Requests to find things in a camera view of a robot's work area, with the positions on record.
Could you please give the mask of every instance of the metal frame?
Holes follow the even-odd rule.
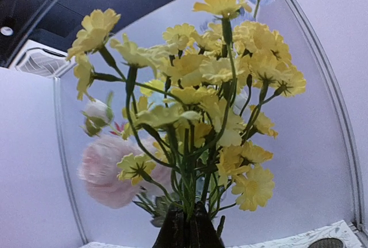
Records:
[[[357,145],[355,143],[351,121],[341,89],[333,72],[332,66],[327,58],[327,54],[323,50],[322,44],[318,39],[316,32],[313,30],[312,25],[308,21],[305,13],[302,11],[301,6],[298,4],[297,0],[285,0],[285,2],[289,6],[290,10],[293,12],[297,22],[299,23],[300,28],[303,31],[305,39],[307,40],[310,50],[316,59],[321,75],[323,76],[323,79],[327,86],[327,90],[329,92],[333,107],[335,108],[350,164],[352,200],[354,205],[354,225],[359,231],[359,234],[365,235],[365,238],[368,240],[365,231],[365,209],[363,200],[364,196],[361,178],[361,167],[359,164],[358,152],[356,148]],[[368,242],[366,242],[362,238],[361,240],[363,244],[368,247]]]
[[[63,114],[62,114],[62,103],[61,103],[61,90],[60,90],[60,78],[54,77],[53,78],[53,101],[54,101],[54,110],[55,110],[55,121],[56,121],[56,132],[57,132],[57,142],[59,144],[59,155],[60,161],[62,164],[63,175],[64,175],[64,182],[67,189],[69,202],[71,209],[73,211],[74,220],[76,226],[78,228],[79,236],[82,240],[82,243],[85,245],[88,243],[88,239],[83,228],[82,219],[78,211],[78,206],[75,201],[73,185],[70,179],[69,169],[68,169],[68,162],[65,153],[65,145],[64,145],[64,133],[63,133]]]

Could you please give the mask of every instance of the yellow flower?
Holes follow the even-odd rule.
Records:
[[[142,97],[139,98],[139,101],[137,103],[137,111],[139,113],[139,112],[148,110],[148,108],[150,108],[150,106],[151,105],[148,104],[147,97],[142,96]],[[128,118],[126,107],[124,107],[122,109],[122,116],[125,119]],[[137,118],[136,118],[136,115],[135,115],[134,110],[133,110],[133,105],[131,106],[131,118],[132,118],[133,123],[135,123]],[[124,125],[124,131],[122,132],[122,138],[124,140],[126,140],[128,137],[130,137],[132,135],[133,135],[132,125],[130,123],[126,123]]]
[[[290,66],[283,71],[282,80],[277,82],[277,86],[284,86],[285,91],[282,92],[282,96],[293,97],[305,92],[306,80],[301,71],[298,71],[295,66]]]
[[[222,15],[223,18],[236,18],[239,15],[239,9],[243,7],[251,12],[251,7],[246,0],[204,0],[206,3],[196,2],[193,11],[205,11],[214,15]]]
[[[264,170],[260,165],[256,165],[247,172],[247,176],[237,176],[236,185],[232,188],[233,194],[240,194],[236,203],[243,211],[255,211],[258,206],[265,207],[267,201],[273,195],[275,183],[270,170]]]
[[[185,129],[188,129],[185,125],[180,125],[177,128],[178,138],[183,143],[185,141]],[[212,130],[212,126],[206,123],[194,123],[194,146],[196,148],[202,147],[205,143],[205,137]]]
[[[246,66],[240,67],[239,63],[235,62],[236,77],[245,72]],[[200,72],[205,79],[204,81],[215,85],[220,85],[232,79],[231,64],[228,58],[220,58],[219,60],[213,58],[205,59],[200,65]]]
[[[229,146],[224,147],[220,151],[220,163],[216,164],[218,169],[218,185],[226,186],[228,183],[228,177],[242,174],[249,171],[250,166],[241,166],[243,162],[242,158],[243,148],[241,146]]]
[[[195,31],[194,26],[184,23],[173,28],[167,28],[162,37],[168,45],[171,45],[172,54],[177,54],[178,50],[183,51],[188,45],[193,44],[190,35]]]
[[[201,102],[201,108],[205,110],[211,117],[214,130],[219,133],[223,124],[224,113],[227,101],[225,98],[221,100],[218,96],[205,97]],[[239,135],[239,131],[244,129],[243,119],[238,115],[234,114],[232,108],[229,109],[227,123],[225,126],[225,131],[218,145],[228,147],[228,146],[238,146],[242,142],[242,138]]]
[[[198,104],[204,97],[216,95],[216,90],[212,88],[200,87],[185,87],[184,89],[173,88],[171,94],[181,99],[184,104]]]
[[[260,49],[276,49],[275,36],[267,25],[245,21],[234,28],[233,40],[239,55],[244,50],[255,53]]]
[[[221,52],[221,43],[218,40],[213,40],[209,32],[199,35],[197,31],[191,33],[192,37],[200,49],[204,51],[219,51]]]
[[[85,54],[77,55],[75,61],[77,65],[74,67],[74,76],[78,78],[78,85],[76,87],[78,91],[77,98],[78,100],[83,100],[83,95],[85,94],[90,100],[94,100],[87,91],[93,83],[93,66]]]
[[[166,158],[165,152],[163,152],[161,146],[158,142],[154,142],[153,146],[156,148],[155,156],[158,158],[158,160],[167,163],[168,160]],[[165,147],[166,151],[170,153],[170,149],[168,147]]]
[[[112,9],[108,9],[105,12],[97,9],[90,16],[85,16],[82,21],[84,29],[81,29],[76,34],[76,40],[73,42],[72,47],[68,49],[66,61],[77,54],[89,52],[103,46],[110,31],[119,19],[120,14],[117,15]]]
[[[261,146],[254,145],[252,141],[244,143],[241,154],[251,163],[263,163],[273,157],[271,152],[264,150]]]
[[[165,83],[159,79],[153,79],[151,81],[148,81],[145,83],[145,85],[159,89],[161,91],[165,90]],[[146,97],[150,97],[154,91],[152,91],[151,89],[147,89],[145,87],[141,87],[140,92]]]
[[[184,111],[178,103],[169,108],[162,105],[154,107],[151,111],[145,110],[137,114],[136,124],[148,124],[153,128],[163,128],[165,125],[176,122],[185,123],[186,120],[199,120],[201,115],[195,111]]]
[[[211,40],[217,41],[217,40],[223,40],[223,25],[221,24],[215,24],[214,22],[211,22],[208,24],[208,27],[211,30],[207,30],[206,33],[208,34],[208,37]]]
[[[277,87],[283,80],[282,72],[277,69],[277,60],[271,54],[253,54],[249,61],[249,69],[255,81],[254,87],[262,87],[267,82],[270,87]]]
[[[122,35],[124,41],[121,44],[117,39],[112,39],[110,45],[116,49],[121,56],[128,62],[129,66],[137,68],[151,67],[156,76],[156,66],[160,63],[160,56],[155,51],[146,48],[139,48],[136,43],[129,41],[126,34]]]
[[[273,35],[275,37],[275,47],[272,49],[272,53],[277,60],[290,65],[292,63],[292,56],[289,52],[289,46],[283,42],[283,37],[278,31],[274,30]]]
[[[143,180],[143,173],[151,174],[156,167],[156,163],[146,154],[134,156],[133,153],[130,153],[117,163],[117,167],[121,169],[118,179],[120,181],[132,180],[134,186]]]
[[[251,105],[250,109],[253,112],[255,105]],[[258,132],[265,134],[267,136],[276,137],[278,136],[278,132],[271,129],[273,126],[275,126],[274,123],[271,122],[271,119],[269,117],[266,117],[266,115],[263,112],[260,112],[257,119],[253,123],[254,127],[257,129]]]
[[[183,87],[198,86],[202,83],[202,74],[199,67],[206,59],[204,55],[185,55],[173,61],[173,67],[167,67],[167,75],[172,82],[181,80]]]

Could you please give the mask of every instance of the white flower bud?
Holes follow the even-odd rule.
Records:
[[[108,106],[100,100],[89,101],[85,107],[85,115],[100,118],[106,123],[109,122],[107,111]]]

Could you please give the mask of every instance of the flower bouquet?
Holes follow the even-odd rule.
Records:
[[[217,242],[211,247],[222,247],[225,216],[216,232],[211,223],[221,211],[266,206],[274,182],[262,164],[273,154],[251,138],[276,138],[274,123],[262,107],[279,96],[301,94],[306,86],[279,32],[254,21],[232,27],[241,11],[252,12],[246,0],[204,1],[195,3],[193,10],[212,13],[216,20],[203,34],[192,25],[176,25],[163,33],[164,45],[141,48],[125,34],[122,43],[110,39],[120,15],[111,9],[95,10],[84,18],[85,29],[68,50],[68,58],[75,56],[78,64],[78,99],[90,100],[83,128],[99,137],[84,151],[80,177],[89,194],[109,207],[123,207],[136,197],[134,203],[152,215],[152,224],[162,226],[155,247],[168,247],[160,245],[168,239],[178,244],[182,238],[182,247],[196,247],[193,243],[201,243],[198,235],[214,236]],[[107,43],[125,60],[126,74]],[[114,74],[95,70],[87,54],[96,52]],[[144,69],[152,70],[155,78],[139,82]],[[88,93],[96,81],[121,82],[125,87],[125,124],[112,126],[112,93],[106,103]],[[157,94],[161,99],[150,102]],[[105,127],[114,136],[101,135]],[[230,188],[238,197],[222,205]]]

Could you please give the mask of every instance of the curved wall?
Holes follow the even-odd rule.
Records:
[[[354,130],[368,209],[368,2],[298,0],[320,39],[338,79]]]

